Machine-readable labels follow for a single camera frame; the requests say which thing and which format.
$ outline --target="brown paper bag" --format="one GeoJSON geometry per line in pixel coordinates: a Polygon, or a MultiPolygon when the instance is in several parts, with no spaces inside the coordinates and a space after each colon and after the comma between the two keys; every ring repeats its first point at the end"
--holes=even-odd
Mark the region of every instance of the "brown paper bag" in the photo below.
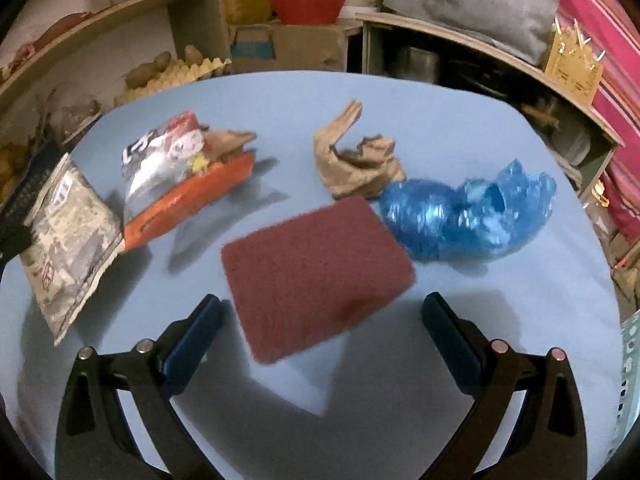
{"type": "Polygon", "coordinates": [[[396,142],[393,139],[366,137],[355,151],[336,150],[336,143],[361,113],[362,103],[352,101],[314,136],[316,170],[336,200],[354,195],[373,198],[380,195],[387,183],[406,179],[402,165],[394,157],[396,142]]]}
{"type": "Polygon", "coordinates": [[[205,133],[204,153],[211,160],[219,160],[229,154],[242,152],[244,145],[257,138],[255,132],[209,130],[205,133]]]}

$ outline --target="shelf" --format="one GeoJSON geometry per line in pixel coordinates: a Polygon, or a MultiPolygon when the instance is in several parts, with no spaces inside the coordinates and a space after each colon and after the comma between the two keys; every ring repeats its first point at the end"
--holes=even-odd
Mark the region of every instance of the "shelf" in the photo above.
{"type": "Polygon", "coordinates": [[[560,97],[563,97],[564,99],[569,101],[573,106],[578,108],[578,110],[580,110],[591,121],[593,121],[593,123],[595,123],[602,130],[607,139],[614,145],[622,147],[625,145],[624,140],[622,140],[622,138],[613,130],[610,124],[607,123],[607,121],[604,120],[604,118],[599,113],[597,113],[591,107],[585,106],[580,101],[577,101],[571,94],[571,92],[561,87],[553,79],[546,76],[545,73],[543,73],[539,68],[515,56],[512,56],[511,54],[507,54],[499,48],[495,48],[494,46],[491,46],[484,41],[476,40],[476,38],[472,38],[470,36],[467,36],[466,34],[462,34],[450,28],[435,25],[434,23],[423,22],[421,20],[414,20],[412,18],[397,16],[395,14],[387,14],[386,12],[357,14],[356,17],[359,20],[363,20],[367,23],[377,23],[383,26],[407,28],[409,30],[423,32],[425,34],[431,34],[432,36],[437,36],[439,38],[443,38],[444,40],[453,41],[478,52],[482,52],[483,54],[493,57],[494,59],[498,59],[501,62],[514,67],[520,72],[531,76],[533,79],[536,79],[549,89],[553,90],[560,97]]]}
{"type": "Polygon", "coordinates": [[[99,12],[68,30],[37,52],[0,86],[0,113],[4,112],[20,94],[45,75],[54,63],[68,56],[87,41],[139,14],[156,7],[169,5],[175,1],[177,0],[126,0],[99,12]]]}

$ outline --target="table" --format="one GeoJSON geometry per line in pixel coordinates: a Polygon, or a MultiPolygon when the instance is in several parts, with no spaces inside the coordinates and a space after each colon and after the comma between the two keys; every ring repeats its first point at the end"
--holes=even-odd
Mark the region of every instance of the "table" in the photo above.
{"type": "MultiPolygon", "coordinates": [[[[118,108],[73,159],[114,207],[124,193],[124,146],[187,108],[214,127],[256,130],[255,176],[170,234],[126,254],[105,274],[62,344],[52,337],[14,260],[0,286],[0,390],[36,457],[51,469],[58,409],[76,352],[100,353],[156,338],[208,292],[230,298],[220,247],[257,228],[332,202],[316,175],[314,132],[352,98],[361,120],[343,142],[397,139],[409,176],[457,185],[493,178],[519,158],[558,183],[548,225],[522,250],[487,264],[417,264],[417,281],[392,305],[345,333],[273,367],[248,359],[235,320],[217,336],[188,389],[174,399],[213,464],[230,480],[415,480],[471,406],[420,322],[438,290],[488,339],[545,354],[564,348],[585,414],[589,471],[605,459],[616,420],[622,338],[607,264],[578,198],[527,121],[501,102],[429,84],[323,72],[228,76],[118,108]]],[[[517,399],[484,460],[495,461],[517,399]]],[[[124,409],[146,459],[161,462],[128,394],[124,409]]]]}

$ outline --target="cardboard box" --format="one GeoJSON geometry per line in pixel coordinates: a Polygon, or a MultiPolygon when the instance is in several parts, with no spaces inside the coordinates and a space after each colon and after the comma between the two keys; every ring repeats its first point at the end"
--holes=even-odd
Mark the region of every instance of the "cardboard box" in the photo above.
{"type": "Polygon", "coordinates": [[[283,25],[279,22],[231,27],[235,73],[269,70],[329,70],[346,72],[354,38],[362,37],[362,22],[338,20],[335,25],[283,25]]]}

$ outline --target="crumpled foil bag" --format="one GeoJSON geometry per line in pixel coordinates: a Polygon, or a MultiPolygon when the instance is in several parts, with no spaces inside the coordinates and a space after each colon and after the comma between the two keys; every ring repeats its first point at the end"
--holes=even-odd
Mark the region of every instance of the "crumpled foil bag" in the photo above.
{"type": "Polygon", "coordinates": [[[20,259],[58,346],[124,251],[122,222],[65,153],[24,224],[33,231],[33,245],[20,259]]]}
{"type": "Polygon", "coordinates": [[[434,180],[392,182],[380,197],[388,229],[415,260],[485,258],[531,240],[551,216],[556,181],[527,175],[518,160],[492,182],[467,180],[454,189],[434,180]]]}

